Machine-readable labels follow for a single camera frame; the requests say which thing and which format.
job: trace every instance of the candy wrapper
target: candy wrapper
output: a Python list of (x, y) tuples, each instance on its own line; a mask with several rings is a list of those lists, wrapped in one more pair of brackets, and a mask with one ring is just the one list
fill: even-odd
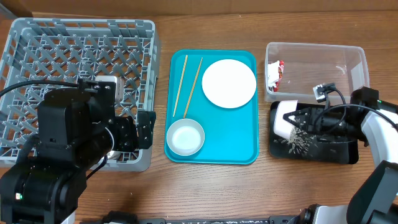
[(276, 61), (268, 65), (268, 88), (277, 92), (279, 89), (279, 83), (284, 76), (284, 61)]

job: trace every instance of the blue tray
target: blue tray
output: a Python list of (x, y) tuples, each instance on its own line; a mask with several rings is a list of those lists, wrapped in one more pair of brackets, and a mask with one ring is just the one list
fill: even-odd
[[(180, 99), (178, 100), (177, 110), (173, 118), (185, 55), (188, 55), (187, 66), (185, 67), (185, 74), (180, 90)], [(192, 89), (193, 80), (195, 79), (202, 57), (203, 62), (186, 118), (194, 119), (202, 125), (205, 130), (205, 143), (194, 155), (179, 156), (171, 151), (167, 145), (165, 136), (164, 151), (167, 157), (174, 162), (251, 164), (257, 159), (259, 154), (257, 90), (249, 103), (235, 109), (224, 109), (210, 102), (201, 87), (201, 79), (205, 70), (212, 63), (222, 59), (235, 59), (245, 63), (251, 68), (257, 78), (256, 59), (247, 51), (180, 50), (176, 52), (172, 57), (170, 66), (165, 133), (167, 133), (172, 123), (182, 119)]]

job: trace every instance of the transparent container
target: transparent container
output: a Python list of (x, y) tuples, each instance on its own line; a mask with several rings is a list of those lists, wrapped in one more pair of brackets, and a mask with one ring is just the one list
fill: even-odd
[[(268, 65), (284, 61), (284, 73), (277, 92), (268, 88)], [(298, 100), (300, 103), (317, 103), (313, 87), (322, 83), (335, 83), (349, 102), (352, 91), (369, 87), (369, 72), (365, 52), (361, 47), (277, 43), (267, 45), (265, 61), (265, 100)], [(332, 93), (333, 105), (341, 99)]]

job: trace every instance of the wooden table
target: wooden table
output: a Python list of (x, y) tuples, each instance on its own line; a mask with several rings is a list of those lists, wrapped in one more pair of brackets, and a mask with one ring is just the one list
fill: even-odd
[[(254, 218), (295, 215), (310, 204), (342, 205), (374, 169), (360, 144), (353, 166), (275, 159), (268, 152), (264, 57), (269, 42), (355, 45), (365, 50), (371, 86), (398, 103), (398, 12), (329, 12), (223, 16), (144, 17), (162, 40), (155, 93), (157, 121), (152, 164), (145, 172), (99, 172), (79, 200), (76, 220), (99, 219), (110, 210), (141, 218)], [(3, 21), (4, 45), (10, 21)], [(250, 166), (176, 164), (164, 154), (170, 59), (180, 49), (241, 49), (257, 60), (260, 154)]]

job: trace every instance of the chopstick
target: chopstick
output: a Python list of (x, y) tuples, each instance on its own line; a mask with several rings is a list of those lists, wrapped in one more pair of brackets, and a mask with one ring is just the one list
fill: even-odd
[(184, 112), (184, 117), (183, 117), (183, 118), (185, 118), (185, 117), (186, 117), (186, 115), (187, 115), (187, 111), (188, 111), (188, 107), (189, 107), (189, 104), (191, 103), (191, 97), (192, 97), (192, 93), (193, 93), (193, 90), (195, 89), (195, 85), (197, 84), (197, 79), (198, 79), (198, 75), (199, 75), (199, 71), (200, 71), (200, 66), (201, 66), (201, 61), (202, 61), (202, 60), (203, 60), (203, 57), (200, 59), (200, 63), (199, 63), (199, 67), (198, 67), (197, 75), (195, 76), (195, 81), (193, 81), (193, 86), (192, 86), (192, 89), (191, 89), (191, 94), (189, 95), (189, 99), (188, 99), (187, 107), (185, 108), (185, 112)]
[(177, 100), (175, 101), (174, 112), (173, 112), (173, 118), (174, 118), (174, 115), (175, 115), (175, 110), (177, 109), (178, 99), (180, 98), (180, 91), (181, 91), (182, 79), (184, 78), (185, 66), (187, 65), (187, 60), (188, 60), (188, 55), (185, 56), (184, 67), (182, 68), (180, 86), (178, 87)]

